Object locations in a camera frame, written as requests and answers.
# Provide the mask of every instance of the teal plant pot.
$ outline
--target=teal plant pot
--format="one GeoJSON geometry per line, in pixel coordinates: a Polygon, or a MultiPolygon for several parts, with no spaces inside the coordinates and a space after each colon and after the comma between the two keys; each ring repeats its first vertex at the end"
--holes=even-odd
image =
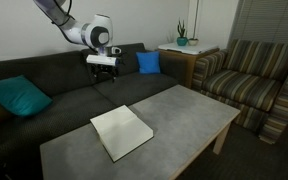
{"type": "Polygon", "coordinates": [[[186,43],[187,43],[187,41],[188,41],[188,40],[187,40],[186,37],[183,37],[183,38],[178,37],[178,38],[176,39],[177,45],[179,45],[179,46],[185,46],[186,43]]]}

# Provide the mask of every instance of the potted plant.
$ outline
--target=potted plant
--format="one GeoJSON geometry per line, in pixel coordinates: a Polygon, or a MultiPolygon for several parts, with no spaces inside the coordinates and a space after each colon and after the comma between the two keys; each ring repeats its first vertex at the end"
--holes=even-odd
{"type": "Polygon", "coordinates": [[[197,43],[198,43],[198,39],[195,38],[195,31],[196,31],[196,20],[197,20],[197,12],[198,12],[198,4],[199,4],[200,1],[197,1],[197,4],[196,4],[196,12],[195,12],[195,23],[194,23],[194,31],[193,31],[193,38],[190,38],[188,40],[188,44],[190,46],[196,46],[197,43]]]}
{"type": "Polygon", "coordinates": [[[184,20],[183,20],[183,24],[181,24],[181,21],[178,21],[178,25],[177,25],[177,32],[180,35],[176,42],[177,45],[179,46],[185,46],[187,43],[187,38],[186,38],[186,34],[185,34],[185,25],[184,25],[184,20]]]}

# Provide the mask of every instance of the couch seat cushion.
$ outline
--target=couch seat cushion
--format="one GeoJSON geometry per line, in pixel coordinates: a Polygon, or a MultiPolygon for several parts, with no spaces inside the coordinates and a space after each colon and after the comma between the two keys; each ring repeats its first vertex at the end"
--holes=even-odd
{"type": "Polygon", "coordinates": [[[202,90],[269,111],[282,83],[237,71],[222,70],[207,78],[202,90]]]}
{"type": "Polygon", "coordinates": [[[53,103],[38,115],[0,124],[0,162],[12,166],[12,162],[30,161],[32,155],[39,155],[40,144],[86,125],[90,118],[115,107],[92,87],[54,96],[53,103]]]}
{"type": "Polygon", "coordinates": [[[114,83],[105,81],[94,87],[117,106],[132,105],[177,84],[164,74],[138,72],[117,77],[114,83]]]}

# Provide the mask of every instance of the table leg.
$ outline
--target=table leg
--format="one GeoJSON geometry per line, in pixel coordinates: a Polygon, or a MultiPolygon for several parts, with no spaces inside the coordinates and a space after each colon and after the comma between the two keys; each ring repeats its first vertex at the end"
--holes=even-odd
{"type": "Polygon", "coordinates": [[[224,141],[225,141],[228,129],[230,128],[230,125],[231,125],[231,123],[226,125],[226,127],[222,130],[222,132],[220,132],[220,134],[216,138],[213,152],[217,155],[220,154],[220,152],[222,150],[222,146],[224,144],[224,141]]]}

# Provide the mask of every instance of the gray sofa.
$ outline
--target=gray sofa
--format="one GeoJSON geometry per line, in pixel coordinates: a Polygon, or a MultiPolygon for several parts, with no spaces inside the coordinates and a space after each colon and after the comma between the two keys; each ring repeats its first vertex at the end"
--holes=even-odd
{"type": "Polygon", "coordinates": [[[160,57],[161,74],[140,74],[136,52],[144,44],[118,46],[125,65],[113,83],[108,75],[95,79],[85,58],[91,51],[0,61],[0,79],[24,75],[53,102],[31,117],[16,117],[0,124],[0,164],[7,164],[13,179],[40,179],[40,144],[90,123],[90,118],[131,105],[149,96],[183,84],[185,61],[160,57]]]}

